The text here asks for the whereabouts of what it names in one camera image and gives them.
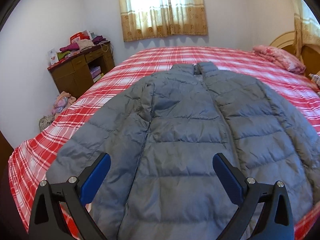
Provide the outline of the grey puffer jacket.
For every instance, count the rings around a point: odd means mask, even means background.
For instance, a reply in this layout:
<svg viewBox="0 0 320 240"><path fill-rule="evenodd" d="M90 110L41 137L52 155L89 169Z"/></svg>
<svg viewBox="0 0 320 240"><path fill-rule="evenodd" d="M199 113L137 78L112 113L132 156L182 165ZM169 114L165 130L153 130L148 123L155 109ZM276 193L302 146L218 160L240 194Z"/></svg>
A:
<svg viewBox="0 0 320 240"><path fill-rule="evenodd" d="M293 220L319 201L319 136L261 81L212 63L176 64L101 107L57 153L50 183L101 153L111 169L91 214L108 239L216 239L236 206L217 178L222 153L246 177L281 180Z"/></svg>

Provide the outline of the clothes pile on floor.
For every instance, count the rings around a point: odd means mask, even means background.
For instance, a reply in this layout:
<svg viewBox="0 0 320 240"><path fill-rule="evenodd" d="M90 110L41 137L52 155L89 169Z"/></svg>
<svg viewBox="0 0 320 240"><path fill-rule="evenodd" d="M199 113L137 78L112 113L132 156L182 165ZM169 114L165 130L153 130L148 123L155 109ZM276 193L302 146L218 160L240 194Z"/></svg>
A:
<svg viewBox="0 0 320 240"><path fill-rule="evenodd" d="M73 97L71 94L69 94L65 91L61 92L57 96L57 98L53 104L51 114L44 116L43 118L41 118L39 120L40 131L42 132L48 126L50 126L53 123L53 121L58 117L58 115L60 115L63 111L68 109L75 102L76 102L76 98Z"/></svg>

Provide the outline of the clothes pile on desk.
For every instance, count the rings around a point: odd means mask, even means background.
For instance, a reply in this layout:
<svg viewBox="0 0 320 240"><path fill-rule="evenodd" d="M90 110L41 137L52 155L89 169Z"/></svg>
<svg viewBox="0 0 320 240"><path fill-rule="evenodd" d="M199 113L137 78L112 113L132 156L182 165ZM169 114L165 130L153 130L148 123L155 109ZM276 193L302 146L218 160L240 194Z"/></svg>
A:
<svg viewBox="0 0 320 240"><path fill-rule="evenodd" d="M102 35L96 36L95 38L93 38L93 40L88 40L88 39L78 40L66 47L60 48L60 51L57 53L57 58L60 61L66 55L70 54L72 51L77 51L77 50L82 51L87 48L96 46L101 42L105 42L105 41L107 41L107 39L104 38Z"/></svg>

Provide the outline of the red plaid bed sheet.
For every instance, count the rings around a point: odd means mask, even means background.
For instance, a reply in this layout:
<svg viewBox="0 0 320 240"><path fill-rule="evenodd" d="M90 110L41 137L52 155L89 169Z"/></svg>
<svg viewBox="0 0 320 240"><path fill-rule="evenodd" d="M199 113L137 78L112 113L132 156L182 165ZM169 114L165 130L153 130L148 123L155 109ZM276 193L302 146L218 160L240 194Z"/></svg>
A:
<svg viewBox="0 0 320 240"><path fill-rule="evenodd" d="M7 188L14 201L3 210L6 221L21 239L28 237L31 206L36 187L63 144L112 97L144 76L169 70L176 63L211 61L218 68L247 74L263 81L297 107L319 129L317 86L303 75L293 74L252 51L216 47L151 48L115 66L100 81L62 112L43 132L18 146L8 161Z"/></svg>

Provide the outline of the brown wooden desk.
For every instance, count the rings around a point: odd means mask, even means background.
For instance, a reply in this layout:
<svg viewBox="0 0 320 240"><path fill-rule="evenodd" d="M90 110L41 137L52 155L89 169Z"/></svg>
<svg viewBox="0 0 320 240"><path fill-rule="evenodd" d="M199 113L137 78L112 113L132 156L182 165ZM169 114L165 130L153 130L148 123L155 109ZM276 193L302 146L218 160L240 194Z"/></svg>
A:
<svg viewBox="0 0 320 240"><path fill-rule="evenodd" d="M47 69L60 93L67 92L79 98L94 85L91 70L95 67L100 67L103 75L115 67L111 42L87 48Z"/></svg>

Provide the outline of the striped pillow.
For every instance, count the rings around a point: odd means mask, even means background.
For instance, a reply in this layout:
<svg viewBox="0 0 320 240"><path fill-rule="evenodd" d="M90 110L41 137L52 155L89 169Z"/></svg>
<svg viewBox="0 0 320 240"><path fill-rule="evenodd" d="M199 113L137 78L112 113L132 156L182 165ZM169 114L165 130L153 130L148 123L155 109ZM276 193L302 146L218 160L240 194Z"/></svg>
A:
<svg viewBox="0 0 320 240"><path fill-rule="evenodd" d="M318 74L309 74L310 80L320 88L320 75Z"/></svg>

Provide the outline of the white card on desk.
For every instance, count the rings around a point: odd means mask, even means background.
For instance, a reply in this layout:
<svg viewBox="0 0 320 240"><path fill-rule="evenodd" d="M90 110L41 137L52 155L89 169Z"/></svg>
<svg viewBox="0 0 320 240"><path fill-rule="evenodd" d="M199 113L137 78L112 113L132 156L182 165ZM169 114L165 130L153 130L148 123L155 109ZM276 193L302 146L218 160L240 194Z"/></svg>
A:
<svg viewBox="0 0 320 240"><path fill-rule="evenodd" d="M48 51L48 57L49 57L49 61L50 61L51 66L58 63L58 61L59 61L55 48Z"/></svg>

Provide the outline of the pink floral folded blanket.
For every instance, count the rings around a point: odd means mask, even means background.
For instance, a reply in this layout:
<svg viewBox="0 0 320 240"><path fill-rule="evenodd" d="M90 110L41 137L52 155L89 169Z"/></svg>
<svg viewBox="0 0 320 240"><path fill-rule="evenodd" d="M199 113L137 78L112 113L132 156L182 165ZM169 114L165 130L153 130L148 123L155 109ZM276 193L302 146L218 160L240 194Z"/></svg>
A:
<svg viewBox="0 0 320 240"><path fill-rule="evenodd" d="M303 74L306 66L289 52L273 46L254 46L253 52L278 67L295 74Z"/></svg>

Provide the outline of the red box on desk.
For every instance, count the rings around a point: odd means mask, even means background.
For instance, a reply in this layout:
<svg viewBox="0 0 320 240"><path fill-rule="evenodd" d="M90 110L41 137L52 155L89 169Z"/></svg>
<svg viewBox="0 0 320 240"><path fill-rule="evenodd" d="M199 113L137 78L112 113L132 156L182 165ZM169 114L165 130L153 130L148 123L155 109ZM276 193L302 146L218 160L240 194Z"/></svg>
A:
<svg viewBox="0 0 320 240"><path fill-rule="evenodd" d="M74 34L73 36L70 37L70 44L73 44L77 41L80 41L80 40L89 40L89 36L84 34L83 32L78 32L76 34Z"/></svg>

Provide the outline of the beige side window curtain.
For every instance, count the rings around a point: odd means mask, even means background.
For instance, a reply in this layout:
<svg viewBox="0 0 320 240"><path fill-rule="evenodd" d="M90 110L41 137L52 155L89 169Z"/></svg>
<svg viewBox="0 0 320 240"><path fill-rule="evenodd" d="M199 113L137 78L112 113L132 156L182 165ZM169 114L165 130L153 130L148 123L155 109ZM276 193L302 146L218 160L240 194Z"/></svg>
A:
<svg viewBox="0 0 320 240"><path fill-rule="evenodd" d="M306 45L319 46L319 22L304 0L292 0L294 7L295 55L301 59Z"/></svg>

